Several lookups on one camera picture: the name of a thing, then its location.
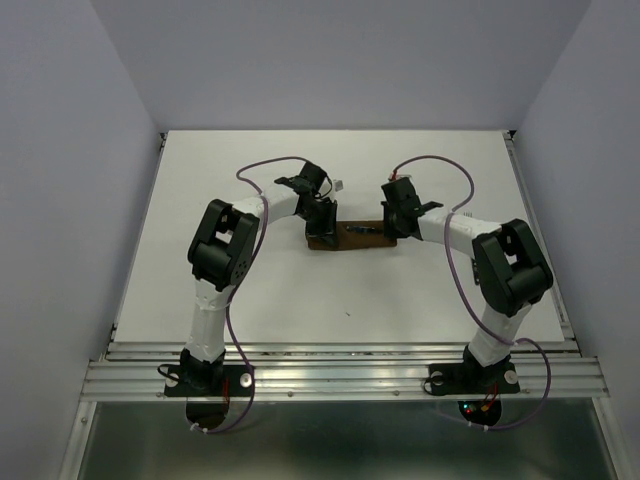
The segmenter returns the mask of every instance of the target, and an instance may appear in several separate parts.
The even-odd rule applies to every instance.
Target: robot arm
[[[383,185],[382,190],[386,198],[385,236],[444,243],[451,212],[442,204],[422,205],[407,177]],[[464,363],[452,373],[456,378],[445,378],[442,386],[446,388],[434,387],[433,391],[442,395],[481,393],[496,383],[505,369],[512,368],[510,344],[531,306],[553,285],[553,276],[531,229],[522,220],[499,224],[454,214],[449,238],[452,249],[475,259],[486,300],[482,323],[504,342],[479,328],[465,349]],[[458,385],[446,385],[447,380]],[[467,391],[454,391],[456,388]]]
[[[268,224],[298,215],[306,221],[307,234],[329,244],[337,241],[337,203],[328,193],[320,195],[326,180],[326,172],[305,163],[299,175],[277,179],[262,195],[231,204],[209,203],[188,252],[196,302],[191,333],[180,355],[178,376],[186,384],[208,390],[222,377],[225,310],[251,267],[265,201]]]

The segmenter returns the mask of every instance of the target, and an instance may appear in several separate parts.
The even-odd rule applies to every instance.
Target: brown wooden board
[[[375,228],[380,233],[357,233],[350,232],[347,227],[359,226]],[[361,250],[363,248],[385,248],[395,247],[398,242],[395,238],[387,238],[382,234],[382,220],[362,220],[336,222],[336,233],[338,235],[338,246],[331,247],[316,238],[307,236],[307,245],[311,250],[341,251],[341,250]]]

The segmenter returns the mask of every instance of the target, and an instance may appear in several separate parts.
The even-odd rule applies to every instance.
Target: bolt
[[[442,372],[431,372],[431,383],[436,387],[441,386],[444,382],[442,381]]]
[[[504,379],[509,385],[515,385],[518,383],[518,374],[513,370],[507,370],[504,372]]]
[[[251,375],[248,373],[243,373],[240,375],[240,386],[244,388],[249,388],[251,386]]]

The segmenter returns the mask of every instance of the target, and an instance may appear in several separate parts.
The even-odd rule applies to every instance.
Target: white table surface
[[[476,218],[527,219],[500,132],[452,131],[172,131],[169,133],[118,319],[117,342],[184,342],[194,304],[187,249],[205,206],[253,195],[238,168],[284,155],[308,158],[344,181],[339,220],[381,219],[380,186],[402,160],[437,154],[462,163],[476,182],[466,207]],[[298,162],[247,173],[266,186],[295,175]],[[406,167],[423,203],[452,206],[468,191],[456,169],[436,161]],[[456,254],[463,284],[479,314],[484,301],[470,261]],[[444,249],[414,239],[396,248],[310,251],[304,222],[270,225],[262,251],[232,306],[243,342],[467,342],[476,327],[453,285]],[[547,292],[520,334],[562,341]]]

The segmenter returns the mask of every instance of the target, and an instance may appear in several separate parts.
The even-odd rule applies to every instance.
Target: gray wall
[[[104,349],[157,133],[86,0],[0,15],[0,476],[57,476]]]
[[[587,0],[92,0],[168,128],[515,128]]]
[[[637,1],[595,0],[516,142],[572,324],[600,357],[636,460],[639,26]]]

